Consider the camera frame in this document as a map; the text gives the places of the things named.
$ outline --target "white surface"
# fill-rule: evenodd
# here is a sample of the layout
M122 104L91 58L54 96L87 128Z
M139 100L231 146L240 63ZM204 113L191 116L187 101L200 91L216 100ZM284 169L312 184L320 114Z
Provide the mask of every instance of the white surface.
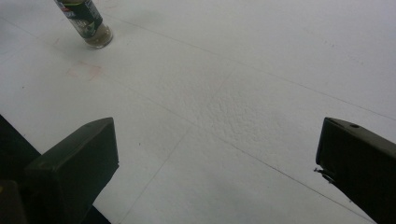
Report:
M393 1L96 0L88 49L51 0L0 3L0 113L45 152L113 117L112 223L367 223L313 173L321 122L396 142Z

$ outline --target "bottle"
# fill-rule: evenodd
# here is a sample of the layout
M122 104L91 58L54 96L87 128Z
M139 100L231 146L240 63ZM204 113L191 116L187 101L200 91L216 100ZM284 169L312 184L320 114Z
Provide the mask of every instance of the bottle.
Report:
M101 49L110 43L113 34L92 0L54 1L89 46Z

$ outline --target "jar label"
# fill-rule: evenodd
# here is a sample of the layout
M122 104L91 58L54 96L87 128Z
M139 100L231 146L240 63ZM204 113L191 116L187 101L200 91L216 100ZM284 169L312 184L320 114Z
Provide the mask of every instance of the jar label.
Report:
M92 0L82 3L62 3L61 0L55 0L55 3L83 38L93 37L102 24L103 19Z

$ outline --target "seasoning container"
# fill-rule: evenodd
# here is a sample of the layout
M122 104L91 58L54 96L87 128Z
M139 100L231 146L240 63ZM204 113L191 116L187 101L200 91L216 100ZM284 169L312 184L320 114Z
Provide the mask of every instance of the seasoning container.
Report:
M101 49L110 43L113 34L92 0L54 0L85 42Z

